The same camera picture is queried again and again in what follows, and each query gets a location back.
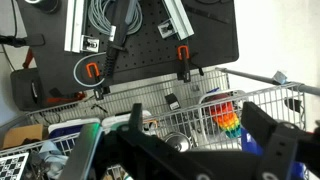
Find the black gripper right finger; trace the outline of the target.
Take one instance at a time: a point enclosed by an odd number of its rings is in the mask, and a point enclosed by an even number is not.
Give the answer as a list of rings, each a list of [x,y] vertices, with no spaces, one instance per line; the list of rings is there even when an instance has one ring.
[[[242,126],[263,149],[254,170],[257,180],[292,180],[292,166],[303,163],[320,177],[320,135],[276,121],[253,102],[243,104]]]

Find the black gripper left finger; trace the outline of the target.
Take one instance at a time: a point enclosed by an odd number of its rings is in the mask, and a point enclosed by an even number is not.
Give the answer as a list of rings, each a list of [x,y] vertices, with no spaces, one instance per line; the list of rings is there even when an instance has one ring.
[[[107,166],[119,164],[137,180],[213,180],[214,174],[187,152],[142,132],[142,104],[132,106],[128,123],[104,136]]]

